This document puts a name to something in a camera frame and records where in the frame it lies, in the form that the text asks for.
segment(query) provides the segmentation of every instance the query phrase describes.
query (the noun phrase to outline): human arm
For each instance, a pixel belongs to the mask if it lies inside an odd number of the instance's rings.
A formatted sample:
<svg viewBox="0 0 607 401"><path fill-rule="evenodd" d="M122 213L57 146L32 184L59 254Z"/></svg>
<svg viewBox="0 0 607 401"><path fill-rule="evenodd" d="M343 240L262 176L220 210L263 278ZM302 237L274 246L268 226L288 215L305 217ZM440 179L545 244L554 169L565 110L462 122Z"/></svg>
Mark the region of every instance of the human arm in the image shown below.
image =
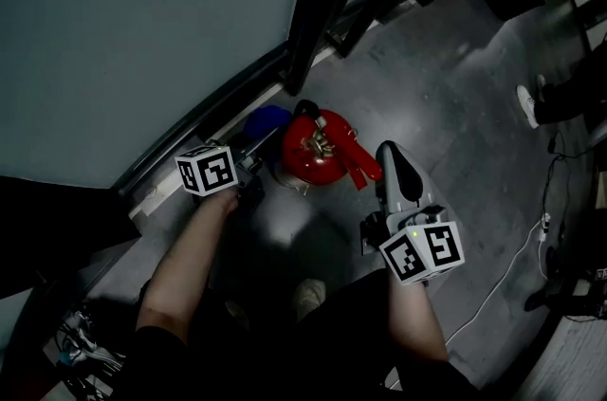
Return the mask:
<svg viewBox="0 0 607 401"><path fill-rule="evenodd" d="M447 347L426 288L402 286L394 274L388 280L388 331L415 360L447 362Z"/></svg>
<svg viewBox="0 0 607 401"><path fill-rule="evenodd" d="M139 310L137 330L160 327L187 343L224 223L236 207L235 189L205 199L156 268Z"/></svg>

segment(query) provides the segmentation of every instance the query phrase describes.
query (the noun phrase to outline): red fire extinguisher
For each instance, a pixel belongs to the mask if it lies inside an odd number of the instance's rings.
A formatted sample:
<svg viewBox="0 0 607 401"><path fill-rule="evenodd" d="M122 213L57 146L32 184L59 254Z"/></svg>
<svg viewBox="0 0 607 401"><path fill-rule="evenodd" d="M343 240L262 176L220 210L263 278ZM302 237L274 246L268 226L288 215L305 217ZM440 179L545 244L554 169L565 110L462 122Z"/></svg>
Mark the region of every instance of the red fire extinguisher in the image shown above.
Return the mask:
<svg viewBox="0 0 607 401"><path fill-rule="evenodd" d="M362 148L356 131L337 113L301 100L283 138L283 171L312 185L328 185L350 173L357 189L367 185L363 172L381 178L381 167Z"/></svg>

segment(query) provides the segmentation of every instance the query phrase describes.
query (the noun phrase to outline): hand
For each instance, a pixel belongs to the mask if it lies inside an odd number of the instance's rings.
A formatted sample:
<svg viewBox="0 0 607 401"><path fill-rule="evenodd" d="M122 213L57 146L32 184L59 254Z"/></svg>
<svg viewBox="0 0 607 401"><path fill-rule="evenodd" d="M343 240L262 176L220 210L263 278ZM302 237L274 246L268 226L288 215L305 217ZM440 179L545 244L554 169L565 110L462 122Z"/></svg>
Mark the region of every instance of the hand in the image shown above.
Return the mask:
<svg viewBox="0 0 607 401"><path fill-rule="evenodd" d="M205 202L207 201L220 205L229 214L238 207L238 190L235 187L223 189L209 196Z"/></svg>

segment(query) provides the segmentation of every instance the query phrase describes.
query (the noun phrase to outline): tiled floor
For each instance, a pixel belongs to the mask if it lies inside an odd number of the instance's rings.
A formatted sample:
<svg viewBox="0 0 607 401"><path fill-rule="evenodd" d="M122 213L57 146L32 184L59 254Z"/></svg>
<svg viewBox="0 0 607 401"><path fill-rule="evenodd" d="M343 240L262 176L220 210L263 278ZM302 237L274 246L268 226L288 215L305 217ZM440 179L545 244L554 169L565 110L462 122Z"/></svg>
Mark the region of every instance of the tiled floor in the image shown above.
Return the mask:
<svg viewBox="0 0 607 401"><path fill-rule="evenodd" d="M539 218L546 148L557 126L532 131L514 88L533 86L538 72L550 82L570 75L582 56L570 11L567 2L554 3L503 24L483 0L436 0L370 30L348 59L315 66L298 97L346 117L370 152L393 139L431 173L459 221L467 257L429 286L446 336L473 315ZM297 100L281 93L272 102L292 109ZM583 150L581 118L558 129L570 153ZM567 239L588 198L588 160L571 163ZM324 280L331 292L382 266L379 256L359 254L359 222L378 206L372 187L356 192L347 178L307 196L267 172L262 178L267 198L250 223L230 225L212 283L243 303L260 328L276 328L303 278ZM548 195L552 245L566 178L561 165ZM137 217L142 239L96 294L132 301L192 208L178 191L150 217ZM532 243L478 320L450 344L451 362L475 385L495 380L536 335L546 311L528 314L523 304L542 285Z"/></svg>

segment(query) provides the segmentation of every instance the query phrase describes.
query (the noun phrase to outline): floor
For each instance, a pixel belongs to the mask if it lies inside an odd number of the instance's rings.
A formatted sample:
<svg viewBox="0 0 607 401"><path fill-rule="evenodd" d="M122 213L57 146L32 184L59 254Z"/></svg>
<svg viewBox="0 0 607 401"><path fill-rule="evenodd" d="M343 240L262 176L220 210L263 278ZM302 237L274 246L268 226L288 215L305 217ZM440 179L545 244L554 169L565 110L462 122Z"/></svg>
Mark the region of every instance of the floor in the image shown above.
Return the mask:
<svg viewBox="0 0 607 401"><path fill-rule="evenodd" d="M546 148L557 129L568 153L585 148L581 118L531 130L515 98L535 74L562 82L582 57L568 2L553 2L499 22L484 0L436 0L367 32L352 55L316 65L301 95L271 102L292 109L299 98L342 114L374 153L392 139L424 164L460 227L466 263L432 280L428 291L450 336L474 314L539 219ZM570 165L565 241L590 190L590 158ZM552 180L548 244L557 243L567 203L567 169ZM383 267L361 256L359 222L378 210L372 187L356 192L346 177L306 196L262 171L267 198L249 220L234 220L219 252L212 285L242 303L260 329L281 328L288 299L304 278L330 292ZM101 280L93 295L134 301L162 254L192 213L191 197L173 194L135 220L143 237ZM537 243L519 257L478 320L450 345L452 364L474 385L495 381L536 335L547 311L526 313L527 296L543 286Z"/></svg>

